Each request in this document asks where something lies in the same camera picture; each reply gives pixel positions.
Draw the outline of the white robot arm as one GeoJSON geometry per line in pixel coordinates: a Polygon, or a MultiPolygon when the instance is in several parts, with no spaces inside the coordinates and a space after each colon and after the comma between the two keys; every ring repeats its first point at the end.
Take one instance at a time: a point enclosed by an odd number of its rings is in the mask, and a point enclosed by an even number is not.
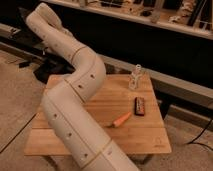
{"type": "Polygon", "coordinates": [[[28,15],[26,24],[48,48],[75,68],[44,93],[41,105],[50,126],[81,171],[139,171],[83,107],[106,77],[101,58],[64,28],[45,3],[28,15]]]}

